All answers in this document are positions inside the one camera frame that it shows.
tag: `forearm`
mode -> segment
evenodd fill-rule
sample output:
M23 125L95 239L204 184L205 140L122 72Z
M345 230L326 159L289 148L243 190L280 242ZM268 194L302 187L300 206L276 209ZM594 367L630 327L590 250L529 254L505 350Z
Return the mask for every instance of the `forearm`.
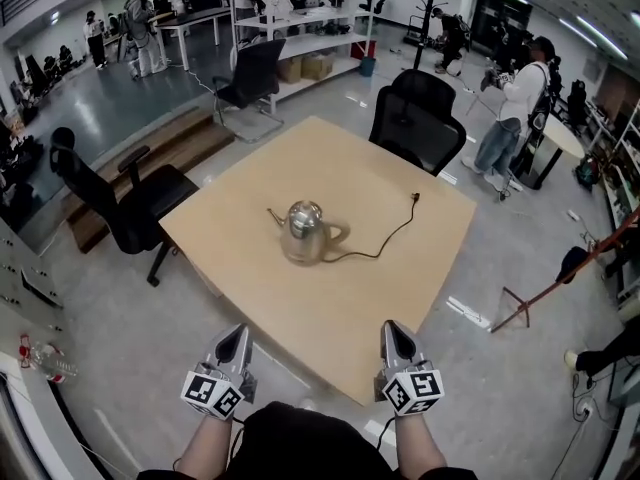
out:
M422 414L396 417L396 441L400 473L408 480L447 465Z
M205 417L178 462L177 471L195 480L213 480L227 469L231 423Z

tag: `white shelf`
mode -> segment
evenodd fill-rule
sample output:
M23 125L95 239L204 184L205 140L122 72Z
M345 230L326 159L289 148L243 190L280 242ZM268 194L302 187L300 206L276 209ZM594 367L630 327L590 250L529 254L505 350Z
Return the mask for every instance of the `white shelf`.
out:
M622 223L620 222L620 218L618 217L618 209L613 204L614 202L618 201L618 198L616 197L616 193L609 186L607 178L604 176L602 177L602 184L604 185L604 189L607 192L607 199L609 200L609 206L611 207L611 215L613 215L613 223L615 225L615 229L618 229L620 227L620 224Z
M622 183L622 189L624 190L624 193L627 196L627 200L629 201L629 207L633 212L638 207L638 200L629 191L629 187L627 186L627 180L622 175L622 171L620 170L620 168L617 165L614 165L613 168L616 170L616 172L618 173L618 176L620 177L620 182Z
M638 159L636 158L636 149L627 143L626 140L622 139L622 147L626 150L627 154L631 157L631 161L633 165L636 167L638 173L640 173L640 164L638 163Z
M315 7L313 9L305 9L306 14L290 12L275 16L273 28L286 28L292 25L302 25L304 23L313 23L314 21L340 20L343 18L351 18L353 16L368 16L369 13L362 9L349 12L348 9L337 9L334 7ZM261 23L260 18L255 16L246 20L236 22L239 27L256 27L268 28L268 23Z
M315 84L322 83L333 77L354 70L359 65L360 61L358 59L352 59L351 57L337 57L335 62L333 63L333 71L331 72L331 74L329 74L329 76L327 76L327 78L324 78L322 80L308 80L306 78L303 78L297 84L287 84L284 82L280 82L280 92L274 95L275 99L276 101L281 101Z
M354 33L341 34L338 36L303 34L300 36L287 37L287 42L282 49L280 59L289 59L297 55L324 50L325 48L335 48L336 46L359 43L366 40L367 36Z

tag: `wooden table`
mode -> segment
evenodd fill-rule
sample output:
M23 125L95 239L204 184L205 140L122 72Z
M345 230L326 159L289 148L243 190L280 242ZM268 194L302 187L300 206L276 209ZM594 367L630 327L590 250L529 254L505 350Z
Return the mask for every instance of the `wooden table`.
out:
M582 147L582 144L580 144L578 138L555 116L549 114L543 133L545 138L553 142L553 145L556 147L551 160L549 160L549 163L544 167L540 174L538 174L534 169L531 169L530 174L518 174L519 180L525 186L534 190L540 190L540 188L542 188L542 182L549 175L551 169L556 165L563 152L577 158L578 160L584 158L584 148Z
M347 220L340 251L377 252L300 267L280 228L301 199ZM206 281L287 353L362 405L381 368L380 328L417 331L442 287L475 204L451 185L347 131L311 117L224 172L161 224Z
M176 18L158 23L153 23L156 30L177 30L178 41L180 42L180 53L182 55L182 65L185 71L189 71L189 57L187 56L187 43L184 40L184 32L191 25L196 23L203 23L205 21L213 21L213 35L216 42L216 46L220 44L220 33L218 31L218 19L223 16L231 15L231 10L228 7L216 7L213 9L205 9L204 11L194 12L192 14L180 14ZM164 41L162 40L162 34L156 36L160 43L160 54L162 60L167 63L167 55L164 49Z

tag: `wooden step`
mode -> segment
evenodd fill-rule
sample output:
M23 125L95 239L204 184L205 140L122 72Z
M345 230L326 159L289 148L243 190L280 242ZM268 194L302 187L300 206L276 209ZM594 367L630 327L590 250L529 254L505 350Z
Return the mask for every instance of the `wooden step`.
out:
M156 154L152 162L140 167L140 178L162 165L173 165L179 171L186 173L203 160L206 160L233 142L234 134L227 128L211 122L207 127L197 130L179 142L173 142L172 147L163 148ZM118 183L114 187L116 198L120 200L131 188L131 183ZM105 221L93 210L87 208L73 222L69 222L78 249L88 253L100 240L109 234Z
M167 149L171 149L175 143L182 141L185 137L196 133L198 130L211 126L212 123L213 117L211 112L201 108L190 109L137 141L134 145L98 169L97 173L101 178L107 180L114 190L118 190L120 187L125 187L128 190L131 186L129 175L127 172L121 174L118 171L118 164L131 154L132 151L141 146L148 146L151 150L138 162L142 173L143 169L148 165L156 167L163 165L156 161L157 156L163 155L163 153ZM73 224L86 214L89 208L75 194L69 194L62 201L62 211L65 220L69 222L69 224Z

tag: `black office chair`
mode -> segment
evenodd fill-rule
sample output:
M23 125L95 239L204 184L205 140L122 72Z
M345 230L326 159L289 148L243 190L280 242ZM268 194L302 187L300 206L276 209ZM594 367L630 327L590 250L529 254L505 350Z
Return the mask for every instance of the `black office chair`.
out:
M393 86L380 90L371 142L437 176L466 139L467 132L451 115L432 113Z
M137 162L150 151L148 146L136 149L118 165L128 171L133 187L118 202L111 185L93 172L73 150L75 136L68 128L58 128L51 136L49 161L51 170L67 187L100 215L111 230L120 250L126 254L152 251L162 244L147 281L158 286L156 277L169 249L173 247L159 221L198 187L171 165L163 165L140 180Z
M403 71L391 84L396 92L435 115L451 115L456 91L441 78L418 69Z
M286 41L286 39L275 39L246 46L238 51L233 80L221 76L213 77L220 124L224 126L221 100L239 109L247 108L250 105L255 106L261 114L277 123L275 128L268 130L255 139L247 139L236 133L236 137L244 142L258 142L265 135L276 131L284 125L284 121L266 112L260 106L260 100L280 92L277 70L278 59ZM219 82L227 85L218 87Z

